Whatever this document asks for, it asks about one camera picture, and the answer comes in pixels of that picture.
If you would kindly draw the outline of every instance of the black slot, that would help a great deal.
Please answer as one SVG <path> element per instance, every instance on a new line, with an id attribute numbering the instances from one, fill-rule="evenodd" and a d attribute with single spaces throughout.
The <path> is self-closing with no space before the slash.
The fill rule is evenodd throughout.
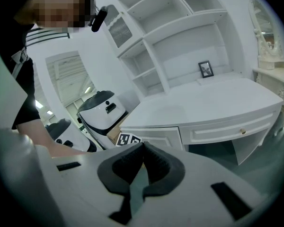
<path id="1" fill-rule="evenodd" d="M 78 167 L 80 165 L 81 164 L 79 162 L 71 162 L 71 163 L 59 165 L 59 166 L 57 166 L 57 168 L 58 168 L 59 172 L 61 172 L 61 171 L 65 171 L 65 170 L 69 170 L 69 169 Z"/>
<path id="2" fill-rule="evenodd" d="M 74 144 L 71 141 L 67 140 L 64 142 L 64 145 L 72 148 Z"/>
<path id="3" fill-rule="evenodd" d="M 251 212 L 251 208 L 247 206 L 226 183 L 215 183 L 211 185 L 211 187 L 235 220 Z"/>
<path id="4" fill-rule="evenodd" d="M 106 110 L 107 114 L 109 114 L 109 113 L 110 113 L 111 111 L 113 111 L 115 108 L 116 108 L 116 105 L 115 105 L 115 104 L 111 104 L 111 105 L 107 106 L 107 107 L 105 108 L 105 110 Z"/>

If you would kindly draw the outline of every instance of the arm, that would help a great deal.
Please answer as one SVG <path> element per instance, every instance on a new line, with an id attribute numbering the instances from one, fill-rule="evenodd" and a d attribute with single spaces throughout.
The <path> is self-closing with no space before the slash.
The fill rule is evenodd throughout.
<path id="1" fill-rule="evenodd" d="M 66 157 L 86 154 L 86 152 L 56 143 L 51 138 L 40 119 L 18 124 L 17 129 L 20 134 L 26 134 L 29 138 L 31 138 L 34 145 L 47 147 L 52 157 Z"/>

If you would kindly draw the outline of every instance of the ornate mirror frame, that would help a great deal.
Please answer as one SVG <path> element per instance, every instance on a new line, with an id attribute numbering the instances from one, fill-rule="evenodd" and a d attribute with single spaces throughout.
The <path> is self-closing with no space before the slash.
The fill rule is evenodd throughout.
<path id="1" fill-rule="evenodd" d="M 259 67 L 263 69 L 267 69 L 267 70 L 273 70 L 277 64 L 281 64 L 281 66 L 284 67 L 284 58 L 283 58 L 283 51 L 281 47 L 281 39 L 275 28 L 275 23 L 271 19 L 270 24 L 273 28 L 273 33 L 274 33 L 274 38 L 275 38 L 274 48 L 271 50 L 262 34 L 260 24 L 255 14 L 255 6 L 259 7 L 261 11 L 266 13 L 268 17 L 270 16 L 267 13 L 267 10 L 263 7 L 263 5 L 260 2 L 258 2 L 257 0 L 250 1 L 248 8 L 249 8 L 249 13 L 250 13 L 252 23 L 255 28 L 254 32 L 256 34 L 257 41 L 258 41 Z"/>

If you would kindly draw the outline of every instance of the cardboard box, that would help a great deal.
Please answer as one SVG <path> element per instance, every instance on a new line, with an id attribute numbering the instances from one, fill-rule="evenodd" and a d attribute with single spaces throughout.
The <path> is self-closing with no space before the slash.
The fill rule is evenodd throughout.
<path id="1" fill-rule="evenodd" d="M 127 116 L 125 116 L 115 127 L 112 128 L 112 130 L 110 132 L 107 133 L 107 137 L 110 139 L 111 142 L 113 142 L 114 145 L 116 145 L 119 134 L 121 133 L 120 130 L 120 124 L 123 123 L 123 121 L 127 118 Z"/>

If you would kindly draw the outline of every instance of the mirror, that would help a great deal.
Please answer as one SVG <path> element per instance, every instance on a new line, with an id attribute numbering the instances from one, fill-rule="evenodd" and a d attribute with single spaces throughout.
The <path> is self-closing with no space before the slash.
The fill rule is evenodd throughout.
<path id="1" fill-rule="evenodd" d="M 254 12 L 261 30 L 261 34 L 267 42 L 268 47 L 273 50 L 275 45 L 275 37 L 271 18 L 266 13 L 265 9 L 263 9 L 261 4 L 256 1 L 254 3 Z"/>
<path id="2" fill-rule="evenodd" d="M 284 68 L 284 55 L 278 34 L 280 28 L 276 27 L 277 18 L 257 0 L 250 1 L 249 13 L 258 42 L 259 67 L 266 70 Z"/>

